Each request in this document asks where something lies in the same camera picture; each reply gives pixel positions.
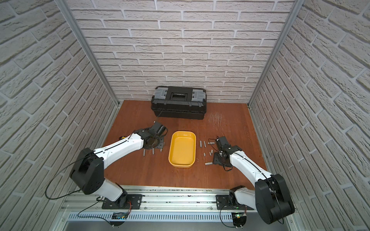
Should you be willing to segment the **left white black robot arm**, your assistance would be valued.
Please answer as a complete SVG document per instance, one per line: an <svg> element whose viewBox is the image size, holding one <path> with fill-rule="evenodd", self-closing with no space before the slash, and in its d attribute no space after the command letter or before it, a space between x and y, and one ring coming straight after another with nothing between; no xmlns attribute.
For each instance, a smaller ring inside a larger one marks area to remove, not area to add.
<svg viewBox="0 0 370 231"><path fill-rule="evenodd" d="M127 192L105 177L105 169L140 149L162 148L167 132L164 125L155 122L108 146L95 150L85 148L80 151L69 176L85 195L98 194L123 208L128 202Z"/></svg>

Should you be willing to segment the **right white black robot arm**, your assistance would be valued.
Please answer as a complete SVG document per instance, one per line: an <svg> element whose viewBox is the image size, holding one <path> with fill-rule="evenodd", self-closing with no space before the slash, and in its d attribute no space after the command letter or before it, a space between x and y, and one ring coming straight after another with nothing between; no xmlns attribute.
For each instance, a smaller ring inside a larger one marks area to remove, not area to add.
<svg viewBox="0 0 370 231"><path fill-rule="evenodd" d="M272 174L254 163L238 146L232 146L225 136L215 139L217 146L213 165L220 165L225 171L238 169L254 186L250 190L238 186L226 195L217 195L219 213L227 209L251 208L260 218L271 224L275 221L284 223L284 218L295 212L285 179L280 174Z"/></svg>

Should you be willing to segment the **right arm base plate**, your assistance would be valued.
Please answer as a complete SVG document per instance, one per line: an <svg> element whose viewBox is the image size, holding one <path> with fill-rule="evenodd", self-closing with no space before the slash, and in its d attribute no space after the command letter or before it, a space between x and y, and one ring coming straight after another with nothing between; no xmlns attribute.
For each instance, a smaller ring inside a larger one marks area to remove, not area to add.
<svg viewBox="0 0 370 231"><path fill-rule="evenodd" d="M216 207L218 210L247 210L252 211L253 208L239 204L236 199L230 194L218 194L216 198Z"/></svg>

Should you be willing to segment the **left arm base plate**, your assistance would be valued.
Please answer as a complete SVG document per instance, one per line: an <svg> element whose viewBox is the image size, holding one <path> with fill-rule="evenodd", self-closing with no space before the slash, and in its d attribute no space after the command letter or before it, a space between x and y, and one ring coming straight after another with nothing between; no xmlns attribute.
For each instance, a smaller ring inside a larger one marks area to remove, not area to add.
<svg viewBox="0 0 370 231"><path fill-rule="evenodd" d="M109 199L104 199L102 209L140 209L143 199L142 194L128 194L121 197L118 201L112 202Z"/></svg>

